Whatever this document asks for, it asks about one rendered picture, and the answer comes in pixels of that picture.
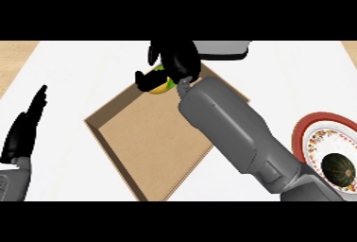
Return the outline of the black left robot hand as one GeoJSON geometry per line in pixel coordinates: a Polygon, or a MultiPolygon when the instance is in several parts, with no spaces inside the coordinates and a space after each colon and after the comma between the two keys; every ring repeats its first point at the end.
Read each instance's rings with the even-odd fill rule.
{"type": "Polygon", "coordinates": [[[30,158],[33,155],[39,120],[48,104],[46,90],[48,86],[43,85],[34,96],[29,111],[23,112],[15,118],[0,154],[2,164],[9,164],[15,158],[30,158]]]}

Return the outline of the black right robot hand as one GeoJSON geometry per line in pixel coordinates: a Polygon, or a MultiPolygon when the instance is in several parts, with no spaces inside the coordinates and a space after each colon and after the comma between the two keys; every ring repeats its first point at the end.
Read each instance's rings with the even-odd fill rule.
{"type": "Polygon", "coordinates": [[[201,58],[194,41],[152,41],[148,49],[148,63],[163,63],[163,70],[145,74],[136,72],[136,84],[144,92],[152,91],[167,80],[178,84],[183,78],[195,82],[201,73],[201,58]]]}

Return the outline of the yellow lemon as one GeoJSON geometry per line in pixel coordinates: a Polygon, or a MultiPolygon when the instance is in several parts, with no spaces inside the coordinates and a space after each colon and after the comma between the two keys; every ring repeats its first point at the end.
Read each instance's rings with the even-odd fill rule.
{"type": "Polygon", "coordinates": [[[175,84],[172,78],[169,78],[166,83],[161,86],[158,86],[155,89],[152,89],[150,91],[150,93],[152,95],[160,95],[160,94],[166,93],[175,87],[176,87],[176,84],[175,84]]]}

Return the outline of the brown cardboard box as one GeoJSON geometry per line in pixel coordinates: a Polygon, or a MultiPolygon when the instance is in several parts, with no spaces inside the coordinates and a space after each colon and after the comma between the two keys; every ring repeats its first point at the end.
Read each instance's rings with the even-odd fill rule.
{"type": "Polygon", "coordinates": [[[179,95],[139,91],[135,69],[108,68],[86,125],[119,200],[244,200],[250,181],[178,111],[179,95]]]}

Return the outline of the red-rimmed patterned plate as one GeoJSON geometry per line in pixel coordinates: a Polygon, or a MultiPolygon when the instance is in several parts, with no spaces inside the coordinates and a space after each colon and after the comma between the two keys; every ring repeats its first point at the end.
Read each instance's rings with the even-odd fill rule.
{"type": "Polygon", "coordinates": [[[294,127],[293,149],[297,159],[313,167],[341,197],[357,201],[357,123],[331,112],[307,114],[294,127]],[[331,153],[343,154],[355,164],[356,179],[347,187],[335,185],[324,176],[321,163],[331,153]]]}

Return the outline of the grey appliance with black base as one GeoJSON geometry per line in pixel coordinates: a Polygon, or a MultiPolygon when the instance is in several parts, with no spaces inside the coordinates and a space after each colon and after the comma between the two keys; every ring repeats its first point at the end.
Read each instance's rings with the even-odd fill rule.
{"type": "Polygon", "coordinates": [[[251,41],[195,41],[200,58],[207,61],[242,60],[251,41]]]}

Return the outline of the dark green squash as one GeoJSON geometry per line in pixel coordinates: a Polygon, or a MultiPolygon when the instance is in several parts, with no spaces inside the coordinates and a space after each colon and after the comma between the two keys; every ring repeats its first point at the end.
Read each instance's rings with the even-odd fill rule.
{"type": "Polygon", "coordinates": [[[338,186],[347,187],[356,179],[353,162],[340,153],[328,154],[321,163],[325,178],[338,186]]]}

